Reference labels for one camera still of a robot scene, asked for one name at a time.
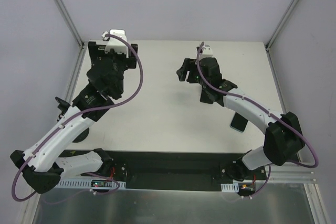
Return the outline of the black folding phone stand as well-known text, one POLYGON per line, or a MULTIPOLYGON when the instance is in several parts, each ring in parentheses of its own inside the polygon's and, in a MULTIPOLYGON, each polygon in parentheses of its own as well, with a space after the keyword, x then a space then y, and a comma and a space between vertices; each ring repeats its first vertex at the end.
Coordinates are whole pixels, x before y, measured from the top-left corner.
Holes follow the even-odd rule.
POLYGON ((207 85, 202 85, 200 102, 207 104, 218 103, 219 105, 223 106, 223 94, 213 90, 207 85))

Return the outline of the black round-base phone stand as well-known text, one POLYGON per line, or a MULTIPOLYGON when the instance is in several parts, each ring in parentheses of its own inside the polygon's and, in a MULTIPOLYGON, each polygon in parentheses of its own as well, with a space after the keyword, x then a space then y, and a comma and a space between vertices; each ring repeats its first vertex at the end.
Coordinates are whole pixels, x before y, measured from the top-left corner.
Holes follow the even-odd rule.
MULTIPOLYGON (((58 118, 57 118, 57 122, 59 122, 62 117, 65 115, 65 113, 67 112, 67 110, 69 109, 70 107, 70 104, 59 98, 59 97, 55 97, 55 100, 56 102, 58 103, 58 106, 57 108, 60 110, 60 113, 58 115, 58 118)), ((89 128, 85 129, 84 131, 82 131, 74 140, 73 140, 73 143, 80 143, 82 141, 84 141, 87 136, 89 135, 89 128)))

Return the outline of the black smartphone teal edge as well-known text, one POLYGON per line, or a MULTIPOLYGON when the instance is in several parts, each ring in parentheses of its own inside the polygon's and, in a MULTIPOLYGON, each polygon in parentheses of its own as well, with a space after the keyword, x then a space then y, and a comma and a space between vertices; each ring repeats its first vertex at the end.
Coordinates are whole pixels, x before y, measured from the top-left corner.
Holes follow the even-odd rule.
POLYGON ((234 114, 234 117, 230 123, 230 127, 239 131, 244 132, 247 126, 248 120, 245 119, 243 116, 241 116, 238 113, 234 114))

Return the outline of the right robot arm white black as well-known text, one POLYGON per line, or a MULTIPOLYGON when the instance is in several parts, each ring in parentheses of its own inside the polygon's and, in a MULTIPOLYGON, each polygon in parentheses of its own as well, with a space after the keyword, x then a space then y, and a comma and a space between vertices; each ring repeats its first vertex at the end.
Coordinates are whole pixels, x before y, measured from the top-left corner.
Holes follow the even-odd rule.
POLYGON ((270 109, 263 111, 249 102, 242 89, 222 77, 215 58, 203 58, 199 62, 185 58, 176 74, 180 81, 201 85, 201 103, 218 103, 233 110, 236 122, 244 125, 251 122, 264 133, 263 146, 248 151, 224 167, 229 178, 242 181, 250 178, 262 166, 281 166, 305 146, 299 137, 302 130, 295 114, 282 114, 270 109))

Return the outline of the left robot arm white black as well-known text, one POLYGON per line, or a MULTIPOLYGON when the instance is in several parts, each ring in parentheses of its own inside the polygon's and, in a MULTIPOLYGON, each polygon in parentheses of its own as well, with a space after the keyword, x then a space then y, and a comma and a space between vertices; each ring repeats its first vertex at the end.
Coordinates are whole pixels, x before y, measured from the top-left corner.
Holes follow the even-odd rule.
POLYGON ((61 157, 61 153, 74 142, 84 140, 89 129, 98 122, 122 97, 124 73, 139 68, 138 44, 109 41, 88 43, 91 68, 87 71, 88 84, 71 103, 56 98, 61 111, 57 124, 35 145, 25 151, 15 150, 10 155, 18 168, 17 179, 22 176, 34 193, 44 194, 62 179, 94 174, 111 175, 112 158, 106 151, 96 148, 85 154, 61 157))

